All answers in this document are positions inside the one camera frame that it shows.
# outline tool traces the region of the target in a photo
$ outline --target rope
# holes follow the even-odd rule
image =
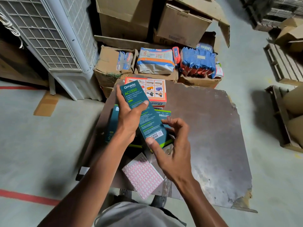
[[[19,48],[23,48],[23,42],[20,38],[20,32],[13,26],[13,23],[7,19],[7,17],[0,12],[0,22],[4,25],[5,28],[9,29],[10,32],[20,39],[21,45]]]

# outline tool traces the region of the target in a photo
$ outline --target barcode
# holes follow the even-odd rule
[[[161,137],[163,135],[163,132],[160,130],[154,134],[152,134],[150,137],[152,137],[153,139],[157,139],[159,137]]]

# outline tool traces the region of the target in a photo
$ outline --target orange box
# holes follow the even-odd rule
[[[164,107],[166,104],[165,80],[126,77],[125,84],[138,81],[153,107]]]

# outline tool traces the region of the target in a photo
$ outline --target gray floor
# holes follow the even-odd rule
[[[250,207],[258,214],[215,208],[229,226],[302,226],[303,154],[279,146],[278,126],[264,92],[277,84],[263,51],[268,34],[252,29],[239,0],[217,2],[231,24],[230,48],[221,43],[225,77],[217,89],[225,90],[238,108],[253,178]],[[209,30],[221,36],[216,23]],[[75,165],[103,103],[62,97],[51,117],[33,116],[43,94],[0,90],[0,189],[61,199],[76,184]],[[139,200],[136,193],[133,197]],[[52,209],[8,198],[0,198],[0,204],[0,227],[36,226]],[[165,207],[194,226],[183,201],[168,199]]]

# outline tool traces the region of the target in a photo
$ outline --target hand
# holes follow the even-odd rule
[[[126,139],[128,145],[134,141],[136,129],[139,126],[140,116],[148,105],[149,101],[145,100],[138,107],[130,109],[123,95],[120,86],[117,84],[116,93],[119,105],[118,126],[116,134],[122,135]]]
[[[154,152],[158,165],[168,179],[178,184],[192,179],[190,163],[190,143],[188,141],[189,126],[182,119],[161,120],[163,124],[172,127],[171,132],[175,134],[174,148],[171,155],[166,155],[156,140],[151,137],[146,139],[149,148]]]

